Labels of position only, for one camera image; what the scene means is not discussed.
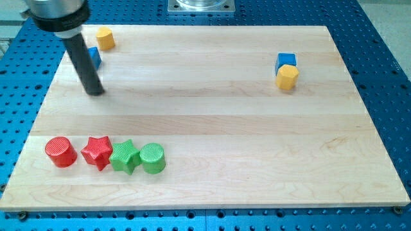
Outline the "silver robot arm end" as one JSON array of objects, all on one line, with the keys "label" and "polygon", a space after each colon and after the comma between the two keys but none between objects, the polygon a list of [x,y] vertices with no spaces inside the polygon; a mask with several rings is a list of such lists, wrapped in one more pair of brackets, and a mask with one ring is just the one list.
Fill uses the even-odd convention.
[{"label": "silver robot arm end", "polygon": [[82,24],[91,16],[88,0],[24,0],[23,18],[32,18],[36,26],[61,39],[81,34]]}]

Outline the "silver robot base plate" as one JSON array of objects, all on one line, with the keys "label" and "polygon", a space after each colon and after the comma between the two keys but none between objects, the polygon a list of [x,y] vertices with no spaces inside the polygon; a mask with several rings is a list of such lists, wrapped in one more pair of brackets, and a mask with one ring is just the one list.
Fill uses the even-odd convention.
[{"label": "silver robot base plate", "polygon": [[168,11],[189,12],[234,12],[235,0],[169,0]]}]

